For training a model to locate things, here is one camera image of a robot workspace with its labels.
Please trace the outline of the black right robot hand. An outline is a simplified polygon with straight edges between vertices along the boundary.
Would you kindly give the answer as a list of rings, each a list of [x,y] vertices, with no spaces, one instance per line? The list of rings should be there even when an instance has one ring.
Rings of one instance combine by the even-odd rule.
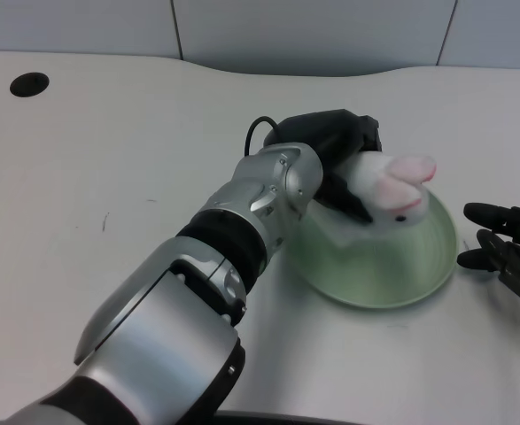
[[[520,298],[520,207],[467,203],[463,214],[480,226],[479,247],[460,253],[457,264],[469,270],[496,272]]]

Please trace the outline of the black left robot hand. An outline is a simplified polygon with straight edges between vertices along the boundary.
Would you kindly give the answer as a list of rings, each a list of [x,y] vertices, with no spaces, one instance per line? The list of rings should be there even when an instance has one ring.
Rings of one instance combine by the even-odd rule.
[[[314,195],[320,205],[343,213],[363,225],[373,222],[361,199],[350,192],[338,168],[364,151],[382,150],[379,123],[372,117],[347,110],[312,112],[287,118],[266,136],[265,147],[278,143],[303,143],[321,160],[323,180]]]

